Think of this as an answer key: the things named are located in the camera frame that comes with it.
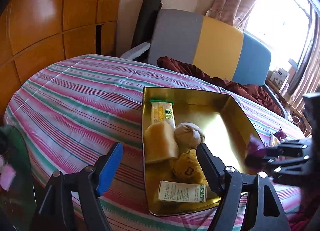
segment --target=golden tray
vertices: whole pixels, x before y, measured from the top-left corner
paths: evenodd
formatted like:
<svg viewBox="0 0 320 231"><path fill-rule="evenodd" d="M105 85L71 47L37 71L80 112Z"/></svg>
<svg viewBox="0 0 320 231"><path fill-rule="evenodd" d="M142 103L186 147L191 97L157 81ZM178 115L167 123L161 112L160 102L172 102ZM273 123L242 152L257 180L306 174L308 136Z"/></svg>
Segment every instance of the golden tray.
<svg viewBox="0 0 320 231"><path fill-rule="evenodd" d="M225 165L233 166L242 173L255 175L245 166L244 158L250 134L258 139L260 137L231 95L193 89L145 87L142 101L142 136L151 124L151 99L174 102L173 115L176 125L183 122L198 125L204 131L204 142L214 156L220 157ZM161 180L175 181L169 161L144 163L148 207L155 216L194 213L219 204L219 197L207 199L206 203L160 201L157 194Z"/></svg>

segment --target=multicolored headboard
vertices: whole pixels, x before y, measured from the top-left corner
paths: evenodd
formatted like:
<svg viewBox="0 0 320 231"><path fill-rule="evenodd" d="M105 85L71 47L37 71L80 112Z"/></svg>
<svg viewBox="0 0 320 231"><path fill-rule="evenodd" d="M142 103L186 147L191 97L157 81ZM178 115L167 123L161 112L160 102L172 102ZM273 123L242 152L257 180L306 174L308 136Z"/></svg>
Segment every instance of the multicolored headboard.
<svg viewBox="0 0 320 231"><path fill-rule="evenodd" d="M151 40L148 63L169 56L193 64L210 77L263 85L270 51L255 38L197 13L162 9Z"/></svg>

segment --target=white box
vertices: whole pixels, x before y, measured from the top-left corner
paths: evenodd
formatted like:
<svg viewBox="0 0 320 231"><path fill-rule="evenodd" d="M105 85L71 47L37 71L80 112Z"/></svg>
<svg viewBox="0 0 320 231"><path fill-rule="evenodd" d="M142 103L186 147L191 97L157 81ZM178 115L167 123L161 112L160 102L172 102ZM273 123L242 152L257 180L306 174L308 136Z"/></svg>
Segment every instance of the white box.
<svg viewBox="0 0 320 231"><path fill-rule="evenodd" d="M280 68L278 70L278 72L276 73L273 82L279 86L280 91L282 90L282 88L284 87L285 83L288 81L289 79L289 73L287 71L285 71L283 68Z"/></svg>

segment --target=striped fabric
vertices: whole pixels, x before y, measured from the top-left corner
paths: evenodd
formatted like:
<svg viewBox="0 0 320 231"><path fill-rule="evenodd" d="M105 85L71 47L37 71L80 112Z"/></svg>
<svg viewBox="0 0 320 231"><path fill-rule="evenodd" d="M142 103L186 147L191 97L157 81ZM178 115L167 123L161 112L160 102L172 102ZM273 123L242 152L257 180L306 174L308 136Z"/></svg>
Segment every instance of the striped fabric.
<svg viewBox="0 0 320 231"><path fill-rule="evenodd" d="M202 80L134 61L90 54L64 60L41 70L12 97L5 123L23 135L35 177L45 185L55 170L80 171L107 153L115 141L125 143L124 158L111 188L101 201L113 230L206 230L215 209L157 218L148 213L143 181L141 103L146 86L207 90L232 95L263 142L281 126L292 138L303 138L282 117ZM300 189L275 185L286 212L300 204ZM244 215L241 198L234 230ZM73 194L81 215L79 197Z"/></svg>

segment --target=dark red fabric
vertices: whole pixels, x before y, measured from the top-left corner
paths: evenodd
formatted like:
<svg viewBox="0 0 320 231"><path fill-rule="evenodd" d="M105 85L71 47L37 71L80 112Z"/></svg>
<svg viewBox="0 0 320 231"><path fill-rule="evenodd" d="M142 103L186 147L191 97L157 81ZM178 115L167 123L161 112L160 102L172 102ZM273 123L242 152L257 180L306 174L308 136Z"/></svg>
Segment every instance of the dark red fabric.
<svg viewBox="0 0 320 231"><path fill-rule="evenodd" d="M220 86L228 91L252 100L253 102L260 104L281 116L281 110L279 106L276 105L276 103L271 99L270 95L259 85L241 85L226 79L222 80L218 77L211 78L198 67L174 60L168 56L160 57L157 63L158 67L166 68L184 75L193 76L210 84Z"/></svg>

